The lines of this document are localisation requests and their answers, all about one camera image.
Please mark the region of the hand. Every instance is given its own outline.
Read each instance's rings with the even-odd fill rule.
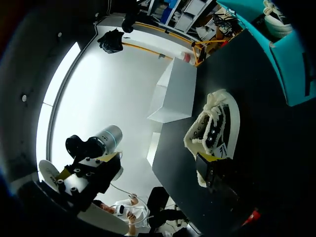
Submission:
[[[134,224],[136,221],[136,216],[133,213],[131,213],[130,211],[127,213],[127,218],[129,220],[130,224]]]

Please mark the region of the white cable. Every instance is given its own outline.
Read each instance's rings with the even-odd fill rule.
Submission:
[[[129,195],[131,195],[132,197],[134,196],[134,194],[131,194],[131,193],[127,192],[127,191],[124,191],[124,190],[122,190],[122,189],[116,187],[116,186],[113,185],[112,183],[110,183],[110,184],[112,185],[112,187],[116,188],[117,190],[120,190],[120,191],[123,192],[123,193],[129,194]],[[135,222],[135,223],[133,223],[133,224],[128,224],[129,226],[130,226],[130,225],[136,225],[136,224],[141,223],[141,222],[143,222],[144,220],[148,219],[149,210],[148,210],[148,207],[147,207],[146,203],[145,203],[141,198],[139,198],[139,197],[136,197],[136,198],[139,199],[139,200],[144,204],[144,206],[145,206],[145,208],[146,208],[147,214],[145,215],[145,217],[144,217],[141,221]]]

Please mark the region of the silver cylinder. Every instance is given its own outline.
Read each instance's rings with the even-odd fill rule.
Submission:
[[[99,145],[104,148],[104,155],[110,154],[115,151],[123,137],[122,131],[115,125],[110,125],[96,134],[93,138],[96,138]]]

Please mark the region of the white shoe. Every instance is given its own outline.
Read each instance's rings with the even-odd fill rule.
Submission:
[[[196,159],[197,153],[233,159],[240,127],[235,99],[225,90],[208,94],[202,113],[189,128],[184,145]],[[206,183],[197,172],[198,183]]]
[[[283,38],[292,32],[291,24],[288,24],[286,17],[280,10],[270,1],[264,0],[265,6],[263,13],[265,16],[266,26],[274,37]]]

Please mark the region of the red object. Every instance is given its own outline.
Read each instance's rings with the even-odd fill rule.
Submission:
[[[250,223],[250,222],[252,222],[252,221],[256,221],[256,220],[258,220],[259,218],[260,218],[260,213],[259,212],[257,212],[256,210],[254,210],[253,212],[252,212],[252,214],[248,217],[248,219],[243,223],[243,225],[245,225],[245,224],[247,224],[247,223]]]
[[[221,47],[224,47],[227,44],[228,44],[228,41],[224,41],[224,43],[222,43]]]

